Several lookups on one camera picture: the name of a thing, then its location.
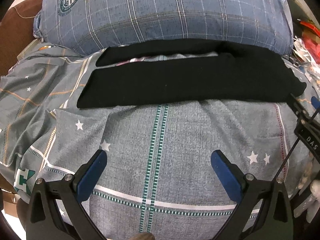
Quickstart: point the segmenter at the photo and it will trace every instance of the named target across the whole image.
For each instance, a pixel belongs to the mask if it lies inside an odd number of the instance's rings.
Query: black folded cloth
[[[196,57],[102,66],[132,58],[215,51]],[[164,104],[187,100],[235,99],[285,102],[302,95],[307,84],[287,68],[279,54],[258,46],[203,39],[154,40],[110,47],[99,57],[78,108]]]

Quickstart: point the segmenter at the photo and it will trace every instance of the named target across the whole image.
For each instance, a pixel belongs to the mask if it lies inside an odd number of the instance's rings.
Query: gray bedsheet
[[[37,178],[61,179],[102,148],[108,165],[83,205],[107,238],[151,231],[157,240],[211,239],[235,207],[210,165],[211,152],[220,149],[244,173],[270,180],[296,139],[295,115],[285,103],[232,100],[77,109],[100,54],[81,58],[42,43],[1,77],[1,174],[28,202]],[[299,99],[310,113],[313,95],[308,83]],[[289,194],[307,158],[307,148],[298,143],[280,175]]]

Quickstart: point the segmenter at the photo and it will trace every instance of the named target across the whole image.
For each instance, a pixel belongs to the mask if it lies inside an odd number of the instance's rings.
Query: red object
[[[308,50],[308,52],[312,55],[315,62],[317,64],[320,64],[320,44],[313,41],[311,38],[304,36],[302,37],[302,40],[304,42],[304,46]]]
[[[305,27],[308,27],[309,29],[313,30],[315,32],[315,34],[320,37],[320,30],[314,26],[313,24],[311,23],[307,23],[307,22],[304,22],[304,21],[300,21],[300,24],[301,25],[304,25]]]

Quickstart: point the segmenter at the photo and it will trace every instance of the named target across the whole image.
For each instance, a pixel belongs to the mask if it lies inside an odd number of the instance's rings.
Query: screw
[[[246,180],[253,180],[254,176],[252,174],[248,173],[245,175],[245,178],[246,178]]]
[[[66,180],[66,181],[69,181],[69,180],[71,180],[73,178],[73,175],[72,174],[67,174],[66,176],[64,176],[64,179]]]
[[[39,178],[39,179],[36,180],[36,184],[40,184],[40,183],[42,183],[42,181],[43,181],[43,179]]]
[[[278,182],[279,184],[281,184],[283,182],[283,179],[281,178],[276,178],[276,182]]]

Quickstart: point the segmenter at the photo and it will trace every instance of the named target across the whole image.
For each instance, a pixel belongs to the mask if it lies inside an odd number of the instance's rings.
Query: wrinkled bedding
[[[235,207],[210,165],[211,152],[220,149],[244,173],[270,180],[296,139],[296,116],[284,103],[235,100],[78,109],[101,53],[81,58],[40,43],[1,77],[1,174],[29,202],[37,178],[62,179],[102,148],[108,165],[83,206],[107,238],[151,231],[158,240],[211,239]],[[191,55],[145,60],[181,57]],[[286,65],[308,84],[299,100],[312,113],[313,88]],[[289,195],[307,159],[307,148],[298,143],[280,174]]]
[[[43,0],[34,35],[90,55],[154,39],[201,38],[293,46],[287,0]]]

